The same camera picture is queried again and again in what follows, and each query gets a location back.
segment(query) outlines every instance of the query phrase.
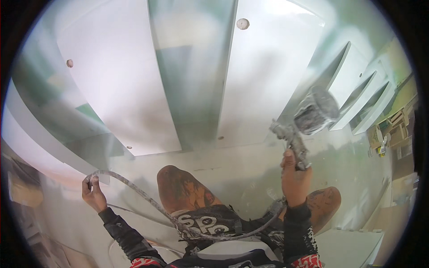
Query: finger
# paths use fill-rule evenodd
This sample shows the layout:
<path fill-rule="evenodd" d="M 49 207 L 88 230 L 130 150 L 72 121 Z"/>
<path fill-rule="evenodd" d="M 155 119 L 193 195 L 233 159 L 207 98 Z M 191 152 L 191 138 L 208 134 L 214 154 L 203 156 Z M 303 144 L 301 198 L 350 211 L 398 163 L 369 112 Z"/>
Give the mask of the finger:
<path fill-rule="evenodd" d="M 99 181 L 98 176 L 92 177 L 92 187 L 94 188 L 94 192 L 95 193 L 100 193 L 101 192 L 100 181 Z"/>
<path fill-rule="evenodd" d="M 88 188 L 88 182 L 89 182 L 89 178 L 85 178 L 82 181 L 82 195 L 87 195 L 91 192 L 91 190 Z"/>
<path fill-rule="evenodd" d="M 311 168 L 311 166 L 308 167 L 306 171 L 304 171 L 303 178 L 305 180 L 311 180 L 313 178 L 313 169 Z"/>
<path fill-rule="evenodd" d="M 283 177 L 286 176 L 286 178 L 293 178 L 295 173 L 295 155 L 291 149 L 287 149 L 283 155 L 284 155 Z"/>

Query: drill hole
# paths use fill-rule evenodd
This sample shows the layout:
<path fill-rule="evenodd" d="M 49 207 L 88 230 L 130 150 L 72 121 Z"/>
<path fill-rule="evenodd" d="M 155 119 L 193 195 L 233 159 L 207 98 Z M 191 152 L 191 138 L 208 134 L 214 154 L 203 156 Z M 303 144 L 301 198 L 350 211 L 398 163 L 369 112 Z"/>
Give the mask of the drill hole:
<path fill-rule="evenodd" d="M 71 60 L 71 59 L 67 60 L 66 65 L 67 65 L 67 67 L 72 68 L 73 67 L 73 60 Z"/>
<path fill-rule="evenodd" d="M 237 28 L 239 28 L 240 30 L 246 30 L 247 28 L 249 28 L 249 25 L 249 21 L 245 18 L 237 20 Z"/>

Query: sleeve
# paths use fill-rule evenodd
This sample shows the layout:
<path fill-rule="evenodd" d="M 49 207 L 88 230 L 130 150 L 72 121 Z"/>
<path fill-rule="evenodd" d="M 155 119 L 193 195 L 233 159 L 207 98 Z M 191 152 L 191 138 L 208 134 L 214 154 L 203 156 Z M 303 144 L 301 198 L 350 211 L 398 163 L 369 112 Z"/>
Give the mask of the sleeve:
<path fill-rule="evenodd" d="M 132 268 L 166 266 L 157 250 L 138 231 L 131 228 L 121 216 L 116 215 L 111 208 L 103 210 L 98 215 L 104 222 L 104 228 L 118 242 L 128 259 L 132 261 Z"/>
<path fill-rule="evenodd" d="M 296 268 L 322 267 L 310 217 L 307 202 L 298 207 L 287 207 L 284 215 L 283 261 Z"/>

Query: person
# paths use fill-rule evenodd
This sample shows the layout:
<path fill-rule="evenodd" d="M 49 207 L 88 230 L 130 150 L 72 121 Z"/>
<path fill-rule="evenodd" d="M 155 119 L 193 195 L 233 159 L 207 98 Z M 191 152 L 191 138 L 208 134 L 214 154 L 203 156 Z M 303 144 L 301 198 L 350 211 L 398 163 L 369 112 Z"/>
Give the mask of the person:
<path fill-rule="evenodd" d="M 87 180 L 82 182 L 82 198 L 101 217 L 107 232 L 131 261 L 131 268 L 322 267 L 313 236 L 339 208 L 340 193 L 336 188 L 329 187 L 307 195 L 313 176 L 312 168 L 305 172 L 296 171 L 291 149 L 287 149 L 283 156 L 280 164 L 281 187 L 287 206 L 274 223 L 255 236 L 221 242 L 193 236 L 176 226 L 187 247 L 183 258 L 170 264 L 166 264 L 144 237 L 107 207 L 97 176 L 93 177 L 92 191 Z M 275 202 L 262 218 L 246 221 L 232 207 L 222 204 L 187 171 L 165 166 L 158 172 L 157 182 L 162 205 L 168 213 L 187 227 L 212 236 L 251 232 L 266 223 L 279 205 Z"/>

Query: spray gun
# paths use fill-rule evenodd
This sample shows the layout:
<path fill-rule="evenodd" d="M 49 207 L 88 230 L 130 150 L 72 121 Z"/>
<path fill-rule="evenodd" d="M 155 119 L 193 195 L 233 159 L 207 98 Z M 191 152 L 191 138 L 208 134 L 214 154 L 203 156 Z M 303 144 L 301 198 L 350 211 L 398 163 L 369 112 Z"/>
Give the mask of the spray gun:
<path fill-rule="evenodd" d="M 339 109 L 334 97 L 324 88 L 314 86 L 298 105 L 293 123 L 283 126 L 273 119 L 269 130 L 276 134 L 278 139 L 287 142 L 286 148 L 293 150 L 296 159 L 295 169 L 305 171 L 311 163 L 307 160 L 308 150 L 300 132 L 313 135 L 335 122 L 338 116 Z"/>

